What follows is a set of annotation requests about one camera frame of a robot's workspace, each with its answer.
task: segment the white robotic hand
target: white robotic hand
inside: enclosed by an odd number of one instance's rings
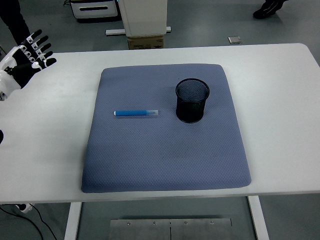
[[[14,90],[22,89],[34,74],[57,61],[48,58],[53,54],[52,51],[44,53],[51,47],[50,43],[40,46],[48,40],[48,36],[35,40],[41,33],[38,30],[31,34],[0,62],[0,101],[6,100]]]

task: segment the shoe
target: shoe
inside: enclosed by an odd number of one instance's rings
[[[253,17],[256,19],[270,17],[282,8],[285,1],[287,0],[267,0],[258,11],[253,13]]]

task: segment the mesh cup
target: mesh cup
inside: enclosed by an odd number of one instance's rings
[[[182,80],[175,87],[176,116],[185,123],[196,123],[204,116],[206,100],[209,97],[208,85],[196,78]]]

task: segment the marker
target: marker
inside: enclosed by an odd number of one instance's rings
[[[114,111],[115,116],[153,116],[158,115],[158,110],[118,110]]]

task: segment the tabletop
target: tabletop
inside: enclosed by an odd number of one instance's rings
[[[0,103],[0,203],[320,193],[320,68],[300,43],[55,53]],[[218,64],[252,182],[241,188],[83,193],[82,171],[106,68]]]

